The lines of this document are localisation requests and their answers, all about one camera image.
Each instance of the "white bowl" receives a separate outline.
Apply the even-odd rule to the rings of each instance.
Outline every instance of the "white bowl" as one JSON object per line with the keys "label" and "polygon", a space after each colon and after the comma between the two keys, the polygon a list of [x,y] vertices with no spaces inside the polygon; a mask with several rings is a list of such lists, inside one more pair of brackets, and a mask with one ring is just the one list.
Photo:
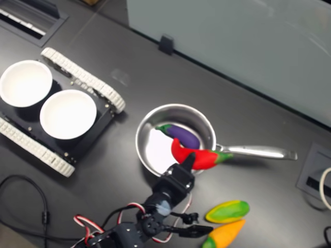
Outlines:
{"label": "white bowl", "polygon": [[80,90],[70,89],[47,99],[40,111],[40,123],[50,136],[70,140],[86,133],[96,116],[93,99]]}
{"label": "white bowl", "polygon": [[52,73],[43,63],[35,60],[17,62],[0,78],[0,97],[14,107],[29,107],[47,96],[52,82]]}

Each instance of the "screw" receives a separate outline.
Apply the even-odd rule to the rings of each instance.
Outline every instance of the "screw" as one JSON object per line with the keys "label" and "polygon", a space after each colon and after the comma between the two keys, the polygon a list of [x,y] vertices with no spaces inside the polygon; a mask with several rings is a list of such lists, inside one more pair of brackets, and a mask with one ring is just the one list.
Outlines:
{"label": "screw", "polygon": [[167,170],[167,175],[171,175],[172,174],[172,169]]}

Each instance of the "saucepan handle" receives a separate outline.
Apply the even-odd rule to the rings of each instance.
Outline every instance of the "saucepan handle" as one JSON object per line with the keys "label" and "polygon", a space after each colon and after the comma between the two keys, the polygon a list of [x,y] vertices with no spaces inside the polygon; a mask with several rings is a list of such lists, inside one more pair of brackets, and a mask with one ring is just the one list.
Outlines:
{"label": "saucepan handle", "polygon": [[272,146],[221,146],[217,144],[221,152],[230,152],[269,159],[297,160],[295,151]]}

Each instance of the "robotic arm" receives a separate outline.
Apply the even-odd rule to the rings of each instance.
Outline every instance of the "robotic arm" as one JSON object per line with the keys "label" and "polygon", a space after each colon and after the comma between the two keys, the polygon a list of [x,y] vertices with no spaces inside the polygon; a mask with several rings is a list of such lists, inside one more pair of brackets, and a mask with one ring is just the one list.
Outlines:
{"label": "robotic arm", "polygon": [[[78,243],[76,248],[143,248],[144,243],[161,232],[172,232],[180,237],[199,238],[209,234],[209,226],[191,225],[188,228],[176,228],[164,225],[163,221],[194,187],[194,175],[191,173],[195,154],[191,153],[182,164],[173,164],[153,186],[153,194],[143,206],[146,213],[137,213],[137,223],[121,223],[90,238],[87,244]],[[186,224],[192,224],[198,214],[186,215]]]}

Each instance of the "metal vent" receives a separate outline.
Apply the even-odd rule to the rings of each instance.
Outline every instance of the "metal vent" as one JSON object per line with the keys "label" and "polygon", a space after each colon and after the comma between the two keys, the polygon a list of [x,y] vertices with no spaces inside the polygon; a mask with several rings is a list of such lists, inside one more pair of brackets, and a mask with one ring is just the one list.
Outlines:
{"label": "metal vent", "polygon": [[42,47],[68,15],[46,0],[0,0],[0,27]]}

